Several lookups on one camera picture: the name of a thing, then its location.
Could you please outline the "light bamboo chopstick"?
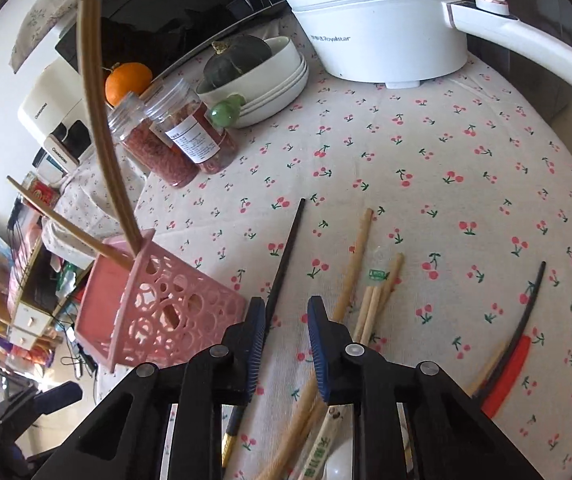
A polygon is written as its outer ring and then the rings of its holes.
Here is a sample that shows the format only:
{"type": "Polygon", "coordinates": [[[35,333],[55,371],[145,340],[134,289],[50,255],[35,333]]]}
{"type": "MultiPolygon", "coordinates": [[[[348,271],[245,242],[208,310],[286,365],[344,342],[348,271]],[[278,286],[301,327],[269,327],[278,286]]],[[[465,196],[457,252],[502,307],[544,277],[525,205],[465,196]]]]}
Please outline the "light bamboo chopstick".
{"type": "MultiPolygon", "coordinates": [[[[354,253],[350,258],[346,275],[342,280],[340,294],[332,313],[333,321],[342,321],[344,319],[344,314],[347,311],[354,286],[356,286],[356,282],[358,281],[359,273],[361,271],[373,214],[374,211],[372,208],[366,208],[360,219],[358,237],[356,238],[356,244],[354,244],[354,253]]],[[[318,385],[316,384],[315,371],[312,370],[309,375],[309,379],[302,390],[300,400],[298,401],[294,414],[292,415],[292,419],[285,430],[282,440],[280,440],[280,445],[278,446],[272,460],[258,475],[259,480],[274,480],[280,478],[280,474],[285,469],[289,457],[292,455],[292,450],[297,445],[300,432],[303,430],[304,426],[306,426],[317,394],[318,385]]]]}

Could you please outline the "black chopstick with gold end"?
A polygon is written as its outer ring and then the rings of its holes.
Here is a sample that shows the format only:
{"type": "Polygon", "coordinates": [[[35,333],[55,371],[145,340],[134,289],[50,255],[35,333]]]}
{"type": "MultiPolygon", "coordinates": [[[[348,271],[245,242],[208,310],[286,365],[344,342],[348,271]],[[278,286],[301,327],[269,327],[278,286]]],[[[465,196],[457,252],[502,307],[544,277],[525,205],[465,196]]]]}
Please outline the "black chopstick with gold end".
{"type": "MultiPolygon", "coordinates": [[[[263,340],[268,338],[270,332],[270,325],[274,316],[278,298],[280,298],[280,291],[283,287],[290,257],[292,256],[292,251],[294,250],[296,244],[296,239],[303,216],[303,211],[304,208],[306,208],[306,203],[307,200],[305,198],[302,198],[299,201],[295,218],[292,220],[292,227],[288,233],[283,255],[280,257],[280,264],[278,265],[274,276],[271,292],[269,293],[268,302],[265,306],[265,330],[263,340]]],[[[236,406],[232,409],[231,415],[228,418],[228,426],[226,426],[222,440],[222,471],[225,471],[232,456],[234,444],[237,440],[240,426],[242,426],[245,411],[246,408],[244,406],[236,406]]]]}

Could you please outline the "pink perforated plastic utensil basket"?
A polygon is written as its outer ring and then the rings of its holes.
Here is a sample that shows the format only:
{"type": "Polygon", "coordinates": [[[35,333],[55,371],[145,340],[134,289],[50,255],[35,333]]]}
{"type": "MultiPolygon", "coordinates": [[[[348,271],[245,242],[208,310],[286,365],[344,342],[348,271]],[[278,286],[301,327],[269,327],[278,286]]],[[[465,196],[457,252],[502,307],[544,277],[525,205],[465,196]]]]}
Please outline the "pink perforated plastic utensil basket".
{"type": "Polygon", "coordinates": [[[84,351],[108,370],[153,362],[168,367],[218,344],[244,318],[247,300],[142,232],[131,270],[99,255],[74,330],[84,351]]]}

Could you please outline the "white ceramic soup spoon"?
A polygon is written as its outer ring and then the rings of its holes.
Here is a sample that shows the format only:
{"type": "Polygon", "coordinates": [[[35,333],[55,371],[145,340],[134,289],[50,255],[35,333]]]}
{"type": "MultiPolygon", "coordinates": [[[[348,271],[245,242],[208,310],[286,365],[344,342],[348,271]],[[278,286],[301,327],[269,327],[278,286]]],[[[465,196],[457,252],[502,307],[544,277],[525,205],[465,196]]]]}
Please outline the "white ceramic soup spoon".
{"type": "Polygon", "coordinates": [[[326,460],[323,480],[352,479],[352,437],[341,436],[335,443],[326,460]]]}

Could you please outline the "curved black chopstick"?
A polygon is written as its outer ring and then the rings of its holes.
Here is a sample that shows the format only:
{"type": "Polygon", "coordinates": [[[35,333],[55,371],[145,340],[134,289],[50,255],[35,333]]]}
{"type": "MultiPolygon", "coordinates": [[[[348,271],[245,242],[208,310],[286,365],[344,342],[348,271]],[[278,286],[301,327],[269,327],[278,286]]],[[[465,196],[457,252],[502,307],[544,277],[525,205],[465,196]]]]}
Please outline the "curved black chopstick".
{"type": "Polygon", "coordinates": [[[536,304],[536,300],[538,299],[545,269],[546,269],[546,262],[542,261],[539,266],[538,274],[536,274],[536,280],[533,283],[532,292],[527,298],[525,310],[524,312],[522,312],[516,330],[514,331],[512,338],[510,338],[510,342],[507,344],[507,346],[501,353],[499,361],[494,364],[494,367],[492,367],[490,375],[482,382],[480,388],[472,396],[472,398],[476,400],[479,404],[487,400],[492,391],[498,385],[501,376],[508,367],[508,362],[510,362],[510,358],[513,356],[513,354],[517,349],[520,338],[524,334],[526,326],[529,322],[529,318],[534,309],[534,305],[536,304]]]}

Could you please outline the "thick light wooden chopstick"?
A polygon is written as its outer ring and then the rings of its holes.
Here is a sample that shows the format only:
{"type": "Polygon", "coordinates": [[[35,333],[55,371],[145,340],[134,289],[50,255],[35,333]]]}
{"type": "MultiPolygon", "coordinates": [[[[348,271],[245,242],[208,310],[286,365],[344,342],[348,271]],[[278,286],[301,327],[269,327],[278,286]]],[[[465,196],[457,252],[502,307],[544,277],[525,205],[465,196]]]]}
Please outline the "thick light wooden chopstick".
{"type": "Polygon", "coordinates": [[[134,218],[108,128],[100,42],[100,0],[81,0],[78,4],[77,56],[100,169],[126,244],[131,255],[136,257],[141,251],[143,237],[134,218]]]}

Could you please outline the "disposable chopsticks pair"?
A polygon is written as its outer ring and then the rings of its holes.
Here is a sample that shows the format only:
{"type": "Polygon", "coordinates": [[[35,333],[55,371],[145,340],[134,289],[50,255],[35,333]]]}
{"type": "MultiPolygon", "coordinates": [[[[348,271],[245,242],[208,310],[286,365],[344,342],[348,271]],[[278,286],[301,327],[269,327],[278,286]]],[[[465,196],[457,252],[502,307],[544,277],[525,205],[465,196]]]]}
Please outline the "disposable chopsticks pair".
{"type": "MultiPolygon", "coordinates": [[[[352,341],[368,345],[380,311],[385,307],[399,278],[405,256],[402,252],[395,255],[388,269],[386,280],[379,285],[367,287],[362,299],[358,322],[352,332],[352,341]]],[[[298,440],[298,463],[295,468],[296,479],[319,479],[330,451],[333,449],[337,434],[350,412],[349,405],[327,406],[322,400],[316,400],[304,423],[298,440]]]]}

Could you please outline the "red plastic chopstick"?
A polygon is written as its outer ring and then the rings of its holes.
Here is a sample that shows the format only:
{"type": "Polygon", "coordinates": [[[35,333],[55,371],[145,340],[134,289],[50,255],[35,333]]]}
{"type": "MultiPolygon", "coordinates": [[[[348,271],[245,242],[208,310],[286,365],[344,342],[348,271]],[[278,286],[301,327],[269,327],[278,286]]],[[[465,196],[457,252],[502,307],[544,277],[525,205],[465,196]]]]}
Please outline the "red plastic chopstick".
{"type": "Polygon", "coordinates": [[[493,418],[498,414],[498,411],[510,394],[510,390],[512,390],[516,384],[521,370],[527,361],[530,346],[531,339],[526,335],[521,336],[518,345],[510,356],[499,380],[491,389],[489,395],[482,404],[481,409],[489,418],[493,418]]]}

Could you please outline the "jar of red goji berries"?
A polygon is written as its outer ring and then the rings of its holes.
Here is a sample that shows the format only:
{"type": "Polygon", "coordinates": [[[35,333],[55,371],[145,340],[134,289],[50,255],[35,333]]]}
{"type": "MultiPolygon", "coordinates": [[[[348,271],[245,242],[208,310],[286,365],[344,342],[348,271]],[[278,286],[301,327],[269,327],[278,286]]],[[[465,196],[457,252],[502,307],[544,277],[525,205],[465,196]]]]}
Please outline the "jar of red goji berries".
{"type": "Polygon", "coordinates": [[[182,188],[197,177],[194,162],[152,131],[145,104],[135,93],[129,92],[109,113],[108,127],[136,160],[168,185],[182,188]]]}

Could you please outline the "stacked white bowls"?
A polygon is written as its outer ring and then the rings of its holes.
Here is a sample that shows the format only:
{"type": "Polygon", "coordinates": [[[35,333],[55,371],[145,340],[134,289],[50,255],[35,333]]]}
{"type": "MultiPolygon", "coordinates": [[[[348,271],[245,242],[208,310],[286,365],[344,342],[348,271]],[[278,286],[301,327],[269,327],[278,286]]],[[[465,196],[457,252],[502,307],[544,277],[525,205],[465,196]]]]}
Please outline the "stacked white bowls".
{"type": "Polygon", "coordinates": [[[243,129],[272,117],[297,99],[309,78],[306,58],[286,36],[265,40],[272,56],[228,84],[211,89],[203,80],[197,94],[209,110],[231,104],[238,111],[236,122],[226,128],[243,129]]]}

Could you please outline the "dark green pumpkin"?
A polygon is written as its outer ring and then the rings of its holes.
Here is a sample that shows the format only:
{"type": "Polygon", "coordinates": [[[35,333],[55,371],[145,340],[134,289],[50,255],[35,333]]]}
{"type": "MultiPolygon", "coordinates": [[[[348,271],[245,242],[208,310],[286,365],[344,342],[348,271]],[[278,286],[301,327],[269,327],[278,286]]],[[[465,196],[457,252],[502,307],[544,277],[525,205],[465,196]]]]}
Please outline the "dark green pumpkin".
{"type": "Polygon", "coordinates": [[[214,55],[204,67],[204,79],[212,88],[219,88],[250,72],[272,56],[270,46],[251,35],[213,41],[214,55]]]}

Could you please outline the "orange tangerine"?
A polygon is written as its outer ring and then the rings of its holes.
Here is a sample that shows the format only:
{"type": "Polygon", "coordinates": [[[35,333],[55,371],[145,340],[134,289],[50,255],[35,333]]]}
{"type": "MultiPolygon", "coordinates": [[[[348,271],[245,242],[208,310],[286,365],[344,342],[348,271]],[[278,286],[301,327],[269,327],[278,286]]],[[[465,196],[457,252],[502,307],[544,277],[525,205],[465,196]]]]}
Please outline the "orange tangerine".
{"type": "Polygon", "coordinates": [[[116,64],[109,70],[104,83],[106,101],[116,107],[129,92],[139,96],[151,83],[152,71],[146,65],[137,62],[116,64]]]}

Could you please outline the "white air fryer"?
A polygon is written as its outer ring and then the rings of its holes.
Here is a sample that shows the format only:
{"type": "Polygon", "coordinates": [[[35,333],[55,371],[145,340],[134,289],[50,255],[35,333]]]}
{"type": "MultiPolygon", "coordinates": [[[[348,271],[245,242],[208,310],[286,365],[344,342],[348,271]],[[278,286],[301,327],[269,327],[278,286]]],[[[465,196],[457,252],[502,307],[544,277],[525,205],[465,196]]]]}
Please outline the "white air fryer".
{"type": "Polygon", "coordinates": [[[80,75],[58,58],[44,68],[17,117],[39,144],[32,166],[46,184],[58,185],[93,151],[80,75]]]}

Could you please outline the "white electric cooking pot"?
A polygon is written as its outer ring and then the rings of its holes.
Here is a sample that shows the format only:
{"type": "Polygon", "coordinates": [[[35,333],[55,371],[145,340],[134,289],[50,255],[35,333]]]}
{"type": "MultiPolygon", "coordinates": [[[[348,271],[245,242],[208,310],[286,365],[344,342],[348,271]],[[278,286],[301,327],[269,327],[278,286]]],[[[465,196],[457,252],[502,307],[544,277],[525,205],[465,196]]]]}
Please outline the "white electric cooking pot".
{"type": "Polygon", "coordinates": [[[326,72],[416,88],[467,61],[467,38],[507,48],[572,85],[572,47],[522,22],[506,0],[286,0],[326,72]]]}

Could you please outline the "black microwave oven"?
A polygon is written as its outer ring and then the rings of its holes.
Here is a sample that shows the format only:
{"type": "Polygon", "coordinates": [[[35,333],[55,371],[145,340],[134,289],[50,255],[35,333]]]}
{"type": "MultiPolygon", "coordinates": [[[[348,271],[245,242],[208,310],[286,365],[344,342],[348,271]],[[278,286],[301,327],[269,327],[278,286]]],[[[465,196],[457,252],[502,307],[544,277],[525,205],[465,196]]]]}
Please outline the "black microwave oven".
{"type": "Polygon", "coordinates": [[[169,73],[219,40],[280,14],[285,0],[100,0],[104,74],[137,62],[169,73]]]}

